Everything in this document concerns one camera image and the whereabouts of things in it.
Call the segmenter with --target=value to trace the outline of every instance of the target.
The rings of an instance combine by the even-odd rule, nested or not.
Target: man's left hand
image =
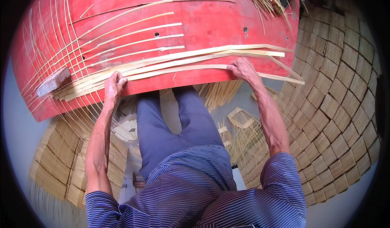
[[[123,91],[123,86],[128,81],[124,78],[119,71],[115,71],[110,78],[104,82],[104,103],[112,102],[116,103],[120,93]]]

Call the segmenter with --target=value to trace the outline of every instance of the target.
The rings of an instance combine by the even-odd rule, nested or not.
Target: man
[[[230,159],[211,115],[192,86],[173,88],[182,132],[165,125],[159,92],[139,95],[137,119],[145,187],[118,204],[107,177],[110,123],[127,79],[115,72],[105,82],[102,113],[85,159],[85,197],[90,227],[304,227],[306,202],[277,105],[253,65],[240,58],[228,66],[249,83],[259,106],[270,158],[263,189],[237,191]]]

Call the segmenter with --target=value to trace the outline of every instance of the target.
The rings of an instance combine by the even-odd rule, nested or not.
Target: striped shirt
[[[263,189],[237,191],[229,155],[218,145],[185,148],[165,158],[145,187],[118,204],[107,193],[85,196],[89,227],[304,227],[306,201],[294,158],[270,157]]]

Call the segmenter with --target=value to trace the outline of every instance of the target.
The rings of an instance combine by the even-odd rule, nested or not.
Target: red wooden board
[[[93,6],[85,13],[84,17],[117,8],[155,1],[161,0],[68,0],[68,3],[71,18],[73,21],[75,21],[78,20],[81,14],[84,13],[84,11],[87,10],[87,8],[92,4]],[[121,49],[116,49],[109,53],[96,56],[90,60],[86,60],[86,65],[90,65],[92,63],[96,63],[98,61],[116,57],[122,54],[155,49],[158,47],[184,45],[185,49],[175,49],[163,52],[155,51],[127,56],[121,59],[103,63],[101,65],[90,67],[88,68],[88,72],[86,72],[84,69],[83,74],[78,72],[72,76],[72,79],[75,81],[78,78],[82,78],[82,76],[87,76],[87,73],[93,73],[106,67],[114,67],[125,62],[141,60],[142,58],[151,58],[169,53],[198,50],[229,44],[267,43],[289,49],[295,48],[299,20],[298,0],[291,0],[290,7],[287,7],[286,9],[286,13],[292,13],[288,15],[288,17],[292,25],[293,33],[290,31],[284,17],[271,17],[271,15],[268,15],[268,19],[263,16],[266,35],[263,33],[261,20],[253,2],[251,0],[233,1],[236,1],[236,3],[222,1],[170,2],[142,8],[112,20],[80,38],[79,44],[84,44],[110,30],[132,23],[134,21],[165,12],[174,12],[174,15],[162,16],[140,22],[101,37],[100,39],[82,47],[81,52],[90,50],[101,42],[132,31],[176,22],[182,22],[183,25],[149,30],[130,36],[125,36],[113,42],[106,43],[98,49],[84,54],[86,59],[98,52],[110,48],[134,41],[153,38],[155,32],[158,32],[160,36],[181,33],[183,33],[184,36],[153,40],[127,46]],[[13,45],[11,48],[11,58],[17,85],[20,90],[25,88],[22,93],[23,99],[25,100],[30,111],[35,109],[32,112],[34,118],[40,122],[47,118],[53,117],[58,113],[63,113],[64,111],[69,111],[84,105],[89,105],[90,103],[100,102],[101,99],[104,99],[104,90],[100,90],[97,93],[94,92],[92,94],[88,94],[87,96],[82,96],[81,98],[74,99],[69,102],[59,102],[58,100],[53,100],[50,97],[46,99],[37,99],[37,95],[34,89],[39,86],[39,84],[45,78],[52,74],[51,70],[59,68],[60,65],[63,65],[64,63],[68,62],[69,59],[74,58],[75,55],[78,56],[79,51],[77,50],[75,51],[75,54],[66,56],[63,60],[62,55],[59,54],[58,59],[60,62],[56,65],[52,65],[53,61],[57,62],[58,60],[57,56],[55,56],[53,61],[49,61],[46,67],[38,72],[38,76],[36,71],[42,68],[48,59],[53,57],[54,50],[58,52],[60,48],[64,48],[64,42],[62,41],[61,35],[63,36],[66,44],[69,44],[70,41],[74,40],[76,37],[72,27],[70,25],[68,26],[69,32],[66,27],[66,24],[69,23],[66,0],[33,0],[30,8],[32,8],[32,26],[30,28],[30,10],[27,10],[14,36]],[[101,22],[106,21],[107,19],[127,10],[130,9],[113,11],[75,22],[74,29],[76,34],[79,37]],[[60,29],[58,28],[56,21],[56,12]],[[248,28],[247,33],[243,31],[244,27]],[[197,64],[227,64],[230,63],[232,59],[234,59],[234,56],[202,61]],[[288,75],[288,72],[270,60],[264,58],[250,58],[250,60],[254,63],[256,70],[259,72],[282,76]],[[291,67],[293,53],[286,53],[284,58],[278,58],[278,60],[280,60],[288,67]],[[80,65],[76,65],[76,61],[72,60],[72,64],[76,70],[79,69],[79,66],[81,69],[84,66],[80,60],[78,60],[78,62]],[[127,83],[122,96],[176,86],[209,83],[231,79],[234,79],[234,76],[230,72],[222,69],[199,69],[164,74]]]

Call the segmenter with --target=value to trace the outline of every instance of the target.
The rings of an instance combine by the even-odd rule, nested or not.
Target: blue pants
[[[214,120],[192,86],[173,88],[179,104],[182,131],[173,134],[165,124],[159,91],[139,94],[137,107],[138,138],[142,157],[140,174],[149,173],[170,154],[183,148],[216,144],[223,146]]]

